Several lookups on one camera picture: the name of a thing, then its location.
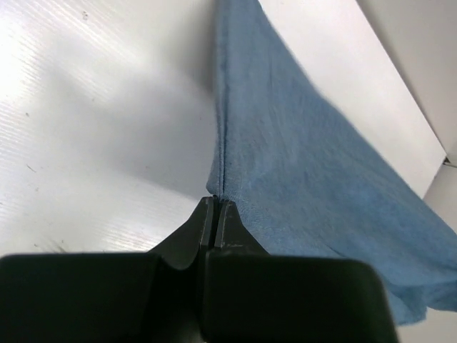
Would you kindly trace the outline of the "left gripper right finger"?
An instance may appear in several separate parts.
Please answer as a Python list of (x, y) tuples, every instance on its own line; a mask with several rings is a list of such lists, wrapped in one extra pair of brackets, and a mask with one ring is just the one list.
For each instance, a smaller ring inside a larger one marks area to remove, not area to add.
[(221, 206), (204, 262), (207, 342), (397, 342), (382, 282), (350, 259), (268, 254)]

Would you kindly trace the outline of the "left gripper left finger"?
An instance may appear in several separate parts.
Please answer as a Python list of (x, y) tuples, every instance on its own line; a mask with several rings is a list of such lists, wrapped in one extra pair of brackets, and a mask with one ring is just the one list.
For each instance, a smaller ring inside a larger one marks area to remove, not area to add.
[(148, 252), (1, 259), (3, 342), (201, 342), (201, 258), (214, 198)]

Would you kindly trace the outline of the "blue cloth napkin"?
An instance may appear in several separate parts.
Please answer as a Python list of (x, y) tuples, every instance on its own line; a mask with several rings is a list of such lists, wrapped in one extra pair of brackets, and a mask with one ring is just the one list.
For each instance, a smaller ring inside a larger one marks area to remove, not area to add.
[(456, 233), (312, 86), (257, 1), (216, 7), (207, 182), (272, 254), (357, 259), (398, 325), (456, 310)]

